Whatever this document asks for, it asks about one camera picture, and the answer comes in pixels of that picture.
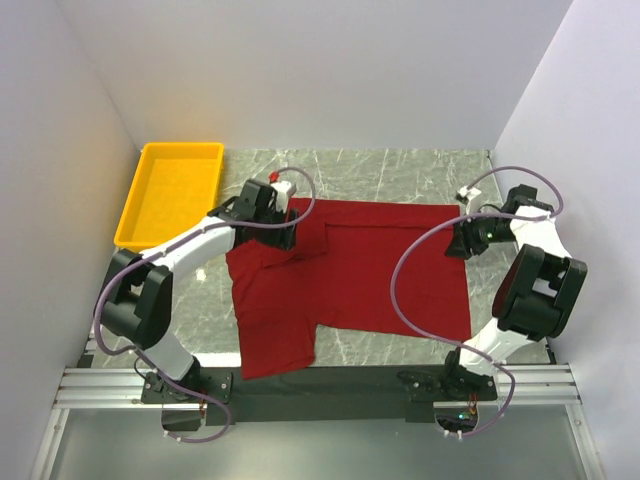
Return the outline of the red t shirt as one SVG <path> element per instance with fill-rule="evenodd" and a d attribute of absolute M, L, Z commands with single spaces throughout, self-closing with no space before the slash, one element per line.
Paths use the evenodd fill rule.
<path fill-rule="evenodd" d="M 281 251 L 255 241 L 226 256 L 246 379 L 311 365 L 316 328 L 412 335 L 397 316 L 390 282 L 405 315 L 430 333 L 465 341 L 471 318 L 465 264 L 445 256 L 446 228 L 416 248 L 399 275 L 404 251 L 424 232 L 456 217 L 454 205 L 394 204 L 295 198 L 312 207 Z"/>

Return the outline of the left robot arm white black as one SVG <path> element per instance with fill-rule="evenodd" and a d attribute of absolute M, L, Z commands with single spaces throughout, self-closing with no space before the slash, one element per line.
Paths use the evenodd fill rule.
<path fill-rule="evenodd" d="M 185 395 L 204 394 L 198 359 L 171 332 L 176 283 L 210 259 L 256 241 L 279 250 L 295 244 L 297 209 L 290 207 L 296 186 L 273 173 L 268 182 L 250 179 L 241 192 L 209 211 L 176 237 L 147 250 L 118 250 L 112 257 L 94 310 L 97 343 L 102 332 L 128 341 L 128 350 L 150 361 L 158 377 Z"/>

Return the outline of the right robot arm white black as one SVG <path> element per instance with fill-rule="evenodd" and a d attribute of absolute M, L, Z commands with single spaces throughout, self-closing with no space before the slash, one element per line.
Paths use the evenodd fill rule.
<path fill-rule="evenodd" d="M 536 188 L 511 188 L 500 211 L 518 218 L 460 222 L 445 251 L 450 258 L 468 260 L 494 243 L 513 241 L 518 247 L 494 297 L 491 319 L 445 359 L 439 384 L 450 399 L 489 395 L 495 367 L 481 353 L 503 362 L 522 347 L 558 337 L 587 277 L 587 264 L 563 246 L 553 207 L 537 200 Z"/>

